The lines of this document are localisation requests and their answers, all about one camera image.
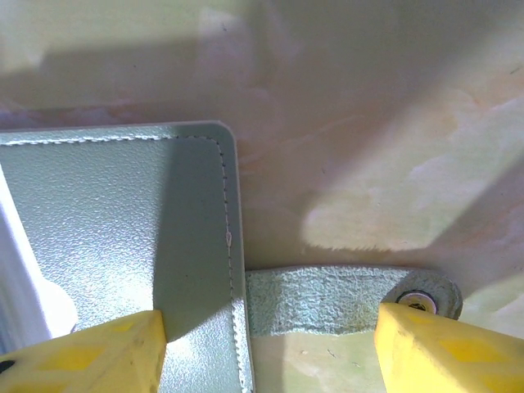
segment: light green leather wallet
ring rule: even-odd
[[[429,292],[438,314],[460,314],[458,288],[424,269],[245,276],[235,144],[221,124],[0,133],[0,163],[44,276],[75,302],[77,328],[162,310],[163,392],[252,392],[249,333],[373,330],[379,303],[412,290]]]

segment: leather wallet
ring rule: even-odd
[[[221,124],[0,135],[46,278],[87,328],[160,309],[160,391],[252,392],[237,162]]]

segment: marble countertop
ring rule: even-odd
[[[0,5],[1,129],[222,120],[248,269],[439,268],[524,337],[522,2]],[[384,390],[369,334],[253,347],[260,391]]]

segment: stitched edge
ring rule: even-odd
[[[234,294],[234,283],[233,283],[233,258],[231,255],[231,248],[232,248],[232,242],[233,242],[233,235],[231,234],[230,226],[229,226],[229,212],[228,212],[228,188],[227,188],[227,181],[228,176],[226,174],[226,164],[224,162],[224,154],[222,153],[222,148],[220,146],[219,141],[212,137],[206,137],[206,136],[199,136],[199,135],[188,135],[185,137],[180,137],[177,135],[169,135],[164,137],[157,137],[157,136],[132,136],[132,137],[107,137],[107,138],[78,138],[78,139],[64,139],[64,140],[56,140],[56,141],[15,141],[15,142],[7,142],[4,144],[0,143],[0,146],[24,146],[24,145],[61,145],[65,143],[69,144],[75,144],[75,143],[85,143],[85,142],[122,142],[122,141],[162,141],[162,140],[170,140],[170,139],[202,139],[206,141],[212,141],[216,144],[219,156],[220,156],[220,163],[222,165],[222,181],[223,181],[223,193],[224,193],[224,213],[225,213],[225,224],[226,224],[226,231],[225,231],[225,241],[226,246],[228,248],[228,272],[229,272],[229,296],[230,296],[230,303],[231,303],[231,321],[233,324],[233,341],[235,345],[235,355],[237,357],[237,367],[238,367],[238,379],[240,381],[240,387],[242,389],[242,393],[248,393],[248,390],[246,388],[246,379],[244,378],[244,375],[246,374],[246,370],[244,370],[242,366],[241,361],[241,355],[240,355],[240,345],[239,345],[239,339],[238,339],[238,323],[236,321],[235,315],[235,294]]]

